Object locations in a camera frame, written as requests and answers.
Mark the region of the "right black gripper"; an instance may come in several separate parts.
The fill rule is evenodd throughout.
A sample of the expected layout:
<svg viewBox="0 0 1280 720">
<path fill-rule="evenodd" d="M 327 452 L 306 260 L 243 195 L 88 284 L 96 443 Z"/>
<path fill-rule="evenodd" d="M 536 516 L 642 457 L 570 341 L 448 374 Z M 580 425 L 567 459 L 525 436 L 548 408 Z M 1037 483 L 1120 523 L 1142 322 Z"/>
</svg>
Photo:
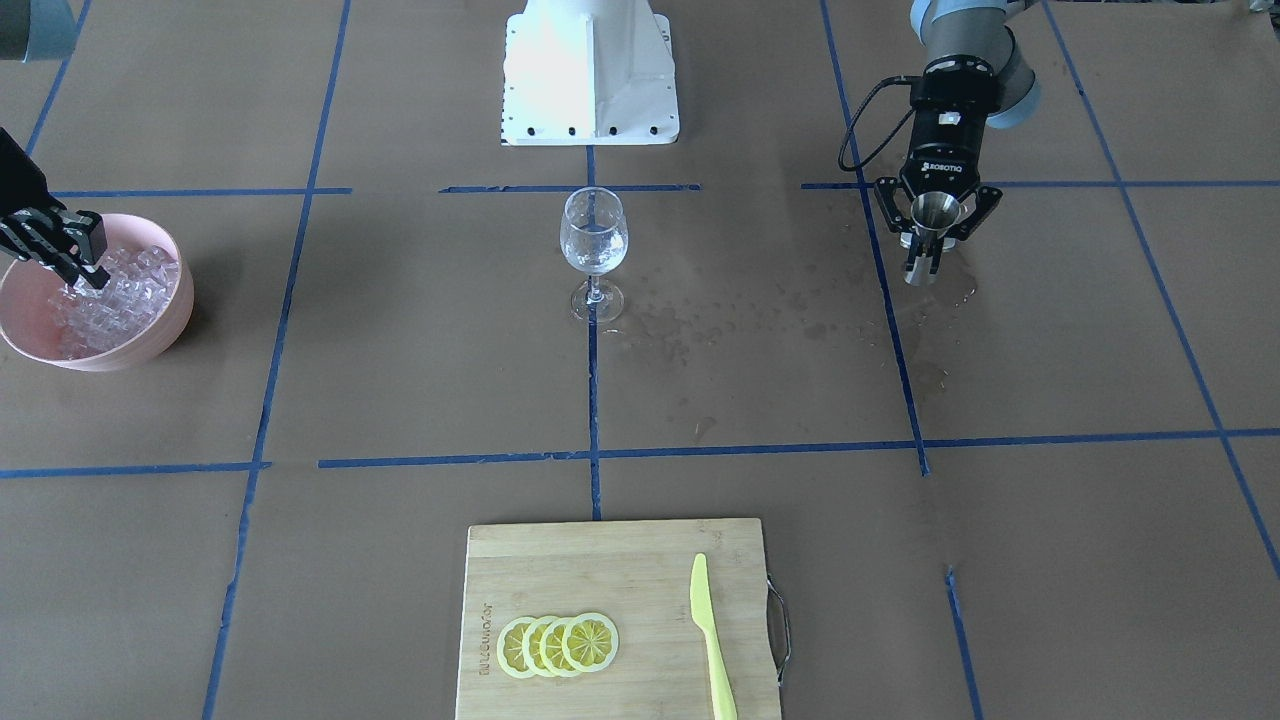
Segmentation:
<svg viewBox="0 0 1280 720">
<path fill-rule="evenodd" d="M 50 205 L 45 174 L 1 128 L 3 251 L 20 263 L 37 261 L 69 287 L 83 281 L 92 290 L 105 288 L 110 274 L 100 266 L 108 249 L 102 217 Z"/>
</svg>

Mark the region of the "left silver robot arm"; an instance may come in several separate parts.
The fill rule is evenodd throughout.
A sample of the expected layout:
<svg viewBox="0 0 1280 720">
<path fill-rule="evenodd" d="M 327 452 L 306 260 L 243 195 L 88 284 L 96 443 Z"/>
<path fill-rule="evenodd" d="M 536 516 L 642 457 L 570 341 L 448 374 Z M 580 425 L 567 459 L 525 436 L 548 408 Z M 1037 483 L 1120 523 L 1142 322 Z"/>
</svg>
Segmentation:
<svg viewBox="0 0 1280 720">
<path fill-rule="evenodd" d="M 911 27 L 925 67 L 908 79 L 911 133 L 901 170 L 877 182 L 890 228 L 908 241 L 909 264 L 936 260 L 947 240 L 964 241 L 995 208 L 998 193 L 980 182 L 986 131 L 1028 120 L 1041 102 L 1041 82 L 1009 26 L 1029 1 L 915 1 Z M 896 192 L 916 202 L 929 193 L 961 206 L 978 195 L 975 211 L 943 229 L 902 211 Z"/>
</svg>

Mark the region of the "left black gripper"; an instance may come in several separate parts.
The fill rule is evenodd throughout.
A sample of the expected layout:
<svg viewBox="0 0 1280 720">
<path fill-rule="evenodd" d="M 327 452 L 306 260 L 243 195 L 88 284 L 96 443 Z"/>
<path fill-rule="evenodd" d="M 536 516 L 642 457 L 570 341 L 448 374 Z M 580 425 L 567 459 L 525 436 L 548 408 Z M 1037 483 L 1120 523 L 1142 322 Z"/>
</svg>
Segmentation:
<svg viewBox="0 0 1280 720">
<path fill-rule="evenodd" d="M 900 181 L 881 177 L 874 182 L 874 197 L 884 224 L 899 234 L 905 249 L 916 242 L 916 231 L 911 213 L 899 201 L 901 184 L 910 200 L 931 192 L 946 193 L 957 201 L 973 195 L 973 210 L 945 233 L 946 240 L 957 243 L 968 241 L 1004 199 L 1001 188 L 980 184 L 980 150 L 988 118 L 987 113 L 972 109 L 913 108 Z"/>
</svg>

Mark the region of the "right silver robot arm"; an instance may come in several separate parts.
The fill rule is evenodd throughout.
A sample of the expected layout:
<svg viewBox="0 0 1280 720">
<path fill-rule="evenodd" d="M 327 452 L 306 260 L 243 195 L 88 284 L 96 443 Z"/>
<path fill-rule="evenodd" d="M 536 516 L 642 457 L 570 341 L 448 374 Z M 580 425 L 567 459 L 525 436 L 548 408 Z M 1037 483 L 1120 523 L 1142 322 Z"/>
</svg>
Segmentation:
<svg viewBox="0 0 1280 720">
<path fill-rule="evenodd" d="M 3 1 L 3 60 L 64 60 L 79 31 L 67 1 Z M 29 154 L 1 131 L 1 249 L 19 263 L 36 261 L 69 286 L 104 290 L 100 259 L 108 250 L 102 217 L 72 211 L 50 191 Z"/>
</svg>

